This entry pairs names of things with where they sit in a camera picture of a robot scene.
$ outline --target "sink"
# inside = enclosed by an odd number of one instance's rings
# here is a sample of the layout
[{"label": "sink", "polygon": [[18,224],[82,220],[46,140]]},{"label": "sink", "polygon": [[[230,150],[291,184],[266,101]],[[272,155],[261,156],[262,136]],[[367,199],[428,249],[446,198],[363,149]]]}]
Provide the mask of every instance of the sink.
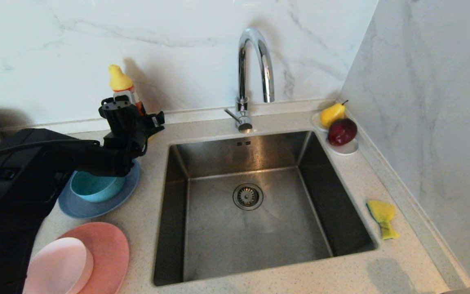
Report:
[{"label": "sink", "polygon": [[313,132],[170,146],[156,286],[373,249]]}]

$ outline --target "faucet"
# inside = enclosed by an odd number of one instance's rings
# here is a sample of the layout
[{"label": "faucet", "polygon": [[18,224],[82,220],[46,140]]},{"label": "faucet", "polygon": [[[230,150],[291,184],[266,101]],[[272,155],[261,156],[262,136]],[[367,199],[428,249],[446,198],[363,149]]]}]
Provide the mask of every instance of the faucet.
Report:
[{"label": "faucet", "polygon": [[273,68],[271,66],[271,58],[266,46],[266,41],[261,32],[256,28],[247,28],[242,32],[239,39],[239,97],[235,99],[235,106],[237,108],[236,114],[232,113],[225,108],[233,119],[235,119],[235,126],[241,133],[248,133],[253,128],[251,119],[248,113],[248,97],[246,96],[246,43],[250,41],[257,52],[259,64],[261,65],[262,76],[262,92],[264,102],[270,103],[275,100],[275,90],[273,87]]}]

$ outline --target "marble wall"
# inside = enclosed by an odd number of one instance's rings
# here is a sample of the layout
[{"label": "marble wall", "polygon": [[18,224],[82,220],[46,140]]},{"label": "marble wall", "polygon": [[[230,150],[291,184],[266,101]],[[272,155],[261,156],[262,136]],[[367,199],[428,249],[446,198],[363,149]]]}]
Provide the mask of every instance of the marble wall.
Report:
[{"label": "marble wall", "polygon": [[380,0],[343,96],[470,275],[470,1]]},{"label": "marble wall", "polygon": [[[0,0],[0,127],[99,117],[109,64],[149,110],[233,106],[237,45],[259,28],[276,101],[339,91],[377,0]],[[261,103],[256,58],[249,90]]]}]

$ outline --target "blue plate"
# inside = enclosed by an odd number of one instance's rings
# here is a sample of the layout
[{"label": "blue plate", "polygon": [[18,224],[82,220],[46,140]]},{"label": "blue plate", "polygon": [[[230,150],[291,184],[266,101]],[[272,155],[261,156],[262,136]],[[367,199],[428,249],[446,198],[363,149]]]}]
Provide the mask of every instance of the blue plate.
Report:
[{"label": "blue plate", "polygon": [[117,195],[101,203],[92,203],[75,195],[70,189],[72,178],[65,185],[59,195],[59,207],[67,216],[76,219],[91,219],[111,212],[125,203],[132,195],[140,178],[140,167],[136,160],[134,166],[126,176],[126,182]]}]

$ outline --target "blue bowl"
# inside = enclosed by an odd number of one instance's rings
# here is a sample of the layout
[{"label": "blue bowl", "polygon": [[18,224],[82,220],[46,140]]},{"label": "blue bowl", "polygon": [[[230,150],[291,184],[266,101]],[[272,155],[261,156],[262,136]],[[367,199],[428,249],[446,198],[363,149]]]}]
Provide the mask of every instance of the blue bowl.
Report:
[{"label": "blue bowl", "polygon": [[85,171],[76,171],[70,190],[86,201],[100,203],[117,195],[125,182],[126,177],[97,177]]}]

